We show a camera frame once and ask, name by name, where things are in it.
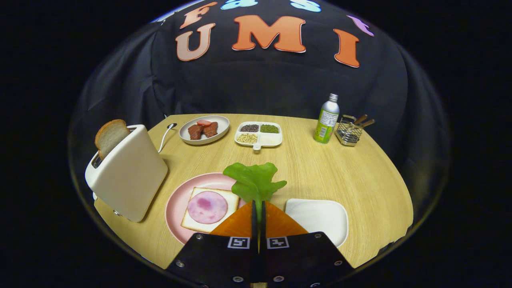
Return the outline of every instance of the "white toaster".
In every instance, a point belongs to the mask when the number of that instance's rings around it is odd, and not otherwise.
[[[98,152],[94,155],[86,168],[86,182],[117,214],[140,222],[168,168],[144,125],[127,128],[130,134],[103,161]]]

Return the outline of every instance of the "lettuce leaf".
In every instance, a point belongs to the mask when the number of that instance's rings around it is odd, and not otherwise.
[[[231,187],[231,191],[240,196],[245,202],[255,201],[256,219],[260,226],[261,203],[270,201],[272,194],[286,185],[286,181],[272,182],[274,174],[278,171],[272,163],[263,165],[245,166],[241,163],[234,163],[222,172],[222,174],[235,179],[237,182]]]

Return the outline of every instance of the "round table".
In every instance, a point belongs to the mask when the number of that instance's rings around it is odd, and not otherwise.
[[[160,153],[169,171],[141,222],[117,216],[100,198],[94,202],[112,231],[155,265],[167,268],[183,247],[165,223],[165,206],[174,189],[197,175],[222,172],[235,162],[247,166],[275,164],[278,171],[274,181],[288,181],[271,200],[282,210],[290,198],[333,200],[342,204],[348,213],[349,234],[338,249],[353,268],[368,262],[380,249],[405,236],[412,225],[413,205],[409,191],[389,157],[366,132],[354,147],[343,146],[334,135],[323,145],[313,139],[314,119],[218,114],[230,121],[229,131],[221,139],[200,146],[182,141],[179,128],[206,115],[171,115],[149,130],[158,149],[167,125],[178,124],[168,132]],[[235,143],[236,129],[244,121],[279,124],[283,142],[277,147],[263,147],[259,152]]]

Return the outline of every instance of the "divided tray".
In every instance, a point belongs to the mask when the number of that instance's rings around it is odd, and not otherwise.
[[[244,127],[245,125],[254,125],[254,124],[258,125],[258,131],[257,132],[242,132],[242,131],[240,131],[242,129],[242,127]],[[278,133],[260,132],[261,125],[273,125],[273,126],[276,126],[278,128]],[[257,137],[256,143],[245,143],[245,142],[238,141],[238,138],[242,134],[256,135],[256,137]],[[281,126],[279,126],[279,124],[277,124],[277,123],[246,121],[246,122],[242,122],[238,126],[237,132],[234,135],[234,141],[236,143],[240,144],[240,145],[252,146],[252,148],[254,150],[260,150],[261,147],[274,147],[274,146],[277,146],[277,145],[281,144],[283,142],[283,133],[282,133],[282,130],[281,130]]]

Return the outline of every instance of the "white bread slice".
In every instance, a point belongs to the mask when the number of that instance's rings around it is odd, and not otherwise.
[[[213,191],[216,193],[219,193],[224,199],[226,199],[227,202],[227,212],[222,219],[219,221],[212,223],[212,224],[202,224],[199,222],[196,222],[192,217],[188,214],[188,209],[185,211],[185,216],[183,216],[183,220],[181,221],[181,226],[190,230],[203,232],[203,233],[210,233],[215,229],[222,221],[224,221],[226,218],[231,216],[237,209],[238,204],[240,202],[240,197],[236,194],[233,194],[229,190],[220,190],[220,189],[210,189],[210,188],[198,188],[194,187],[194,190],[192,190],[192,194],[190,195],[190,199],[192,199],[197,194],[204,192],[204,191]]]
[[[130,130],[126,127],[126,122],[121,119],[112,120],[103,125],[94,139],[94,145],[99,150],[101,160],[105,160],[112,149],[129,134]]]

